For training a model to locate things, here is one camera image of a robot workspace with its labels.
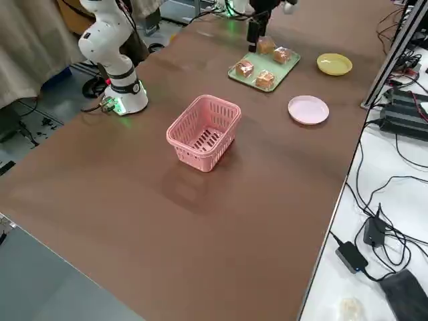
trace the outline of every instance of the pink plastic basket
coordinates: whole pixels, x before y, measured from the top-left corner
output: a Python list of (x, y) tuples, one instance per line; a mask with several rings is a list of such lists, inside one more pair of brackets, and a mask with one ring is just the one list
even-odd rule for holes
[(211, 171), (235, 139), (241, 110), (225, 100), (203, 95), (168, 128), (167, 140), (180, 161)]

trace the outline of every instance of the white table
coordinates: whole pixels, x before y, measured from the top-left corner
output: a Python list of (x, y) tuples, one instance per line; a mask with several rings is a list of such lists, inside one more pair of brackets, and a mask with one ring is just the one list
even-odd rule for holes
[[(423, 54), (419, 83), (428, 88), (428, 74), (425, 73), (428, 68), (428, 51), (420, 49), (418, 53)], [(403, 90), (426, 94), (416, 84), (403, 88)], [(373, 110), (368, 119), (378, 117), (379, 111)], [(363, 132), (361, 142), (364, 150), (364, 162), (358, 184), (365, 201), (368, 201), (373, 190), (386, 183), (393, 175), (413, 175), (428, 180), (428, 170), (412, 167), (398, 155), (394, 135), (381, 132), (376, 125), (370, 125)], [(412, 161), (428, 165), (428, 143), (400, 136), (399, 148)], [(359, 149), (348, 175), (348, 183), (354, 191), (356, 170), (360, 160), (361, 151)], [(374, 212), (377, 210), (379, 202), (382, 203), (384, 212), (397, 229), (412, 237), (428, 241), (428, 185), (415, 180), (395, 180), (382, 193), (375, 195), (370, 206)], [(366, 218), (367, 216), (356, 206), (349, 189), (345, 187), (339, 196), (336, 212), (332, 218), (331, 230), (333, 233), (342, 241), (353, 241)], [(401, 248), (394, 239), (386, 238), (385, 242), (393, 249)], [(379, 285), (370, 281), (363, 273), (351, 274), (335, 254), (334, 251), (337, 247), (336, 241), (329, 235), (324, 251), (320, 254), (319, 265), (312, 286), (308, 290), (307, 301), (300, 320), (335, 321), (338, 317), (339, 304), (345, 298), (358, 299), (364, 306), (368, 321), (395, 320)], [(410, 244), (409, 247), (412, 251), (412, 258), (408, 269), (428, 294), (428, 259), (416, 246)], [(380, 278), (389, 272), (372, 253), (371, 247), (362, 242), (362, 233), (358, 239), (358, 248), (369, 262), (367, 271), (370, 275)], [(386, 259), (382, 249), (377, 251), (382, 258)]]

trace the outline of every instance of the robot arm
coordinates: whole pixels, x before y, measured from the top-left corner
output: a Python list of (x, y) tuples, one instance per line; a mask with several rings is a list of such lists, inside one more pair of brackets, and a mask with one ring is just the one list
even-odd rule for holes
[(259, 37), (266, 35), (272, 10), (283, 3), (284, 13), (292, 14), (297, 2), (298, 0), (249, 0), (249, 4), (254, 8), (254, 18), (249, 22), (247, 33), (249, 51), (255, 52)]
[(119, 8), (123, 3), (118, 5), (116, 0), (80, 0), (80, 3), (95, 15), (96, 22), (80, 38), (79, 48), (86, 58), (106, 69), (111, 84), (104, 92), (105, 97), (113, 101), (114, 111), (119, 115), (144, 109), (148, 103), (145, 90), (131, 59), (119, 52), (134, 30), (126, 10)]

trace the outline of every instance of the table surface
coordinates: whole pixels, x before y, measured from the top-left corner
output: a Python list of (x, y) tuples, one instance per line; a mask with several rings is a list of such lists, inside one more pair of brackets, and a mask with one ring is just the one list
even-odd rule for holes
[[(302, 59), (272, 94), (227, 79), (247, 52), (245, 24), (192, 23), (137, 68), (144, 112), (79, 115), (2, 177), (0, 212), (147, 320), (294, 319), (383, 61), (375, 28), (393, 9), (308, 0), (293, 17), (277, 10), (268, 33)], [(325, 52), (348, 56), (353, 71), (319, 72)], [(208, 174), (165, 139), (201, 94), (243, 112)], [(293, 123), (287, 103), (302, 94), (329, 105), (328, 121)]]
[[(421, 77), (419, 83), (428, 88), (428, 51), (419, 49), (417, 54), (422, 54)], [(409, 79), (399, 79), (403, 83)], [(426, 93), (417, 84), (405, 88), (417, 94)], [(368, 117), (378, 119), (379, 111), (373, 110)], [(395, 136), (380, 132), (377, 126), (369, 126), (362, 134), (361, 143), (364, 151), (358, 186), (362, 197), (368, 201), (370, 194), (375, 189), (385, 184), (393, 175), (413, 175), (428, 180), (428, 171), (406, 163), (395, 149)], [(428, 143), (419, 140), (399, 137), (400, 151), (413, 162), (428, 166)], [(348, 176), (348, 183), (355, 191), (356, 170), (361, 160), (361, 152), (358, 151), (352, 163)], [(395, 227), (403, 233), (428, 241), (428, 216), (426, 215), (426, 199), (428, 185), (415, 180), (394, 180), (382, 192), (374, 196), (370, 208), (377, 210), (377, 205), (382, 203), (382, 208), (392, 220)], [(366, 216), (356, 206), (354, 198), (348, 188), (344, 189), (338, 203), (338, 209), (332, 222), (331, 230), (343, 241), (352, 241), (354, 236), (364, 223)], [(386, 245), (393, 251), (392, 259), (399, 261), (401, 246), (393, 239), (386, 238)], [(356, 298), (364, 306), (367, 320), (393, 321), (392, 310), (389, 308), (385, 295), (380, 287), (368, 280), (363, 274), (352, 275), (345, 268), (334, 251), (337, 243), (329, 236), (320, 258), (320, 263), (310, 288), (307, 302), (302, 313), (301, 321), (312, 320), (337, 320), (339, 304), (343, 299)], [(412, 251), (411, 263), (408, 269), (419, 280), (422, 288), (428, 293), (427, 264), (428, 260), (414, 245), (409, 246)], [(367, 258), (368, 272), (380, 278), (389, 270), (375, 257), (371, 248), (362, 242), (362, 236), (358, 238), (358, 248)], [(385, 261), (383, 251), (377, 252)]]

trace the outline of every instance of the green tray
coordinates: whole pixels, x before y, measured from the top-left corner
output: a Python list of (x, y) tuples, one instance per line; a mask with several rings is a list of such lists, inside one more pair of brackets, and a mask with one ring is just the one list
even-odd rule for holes
[[(237, 75), (235, 72), (235, 66), (233, 66), (227, 73), (229, 78), (236, 80), (237, 82), (241, 82), (247, 86), (254, 87), (263, 92), (273, 92), (281, 83), (281, 81), (288, 75), (291, 69), (293, 69), (293, 67), (299, 62), (300, 55), (298, 55), (296, 52), (293, 52), (291, 59), (285, 64), (277, 63), (273, 59), (272, 55), (260, 55), (258, 53), (256, 54), (252, 52), (247, 53), (242, 59), (248, 60), (254, 65), (253, 73), (250, 75), (250, 77), (245, 78), (243, 76)], [(274, 85), (270, 89), (263, 89), (255, 85), (255, 79), (263, 70), (267, 70), (275, 75)]]

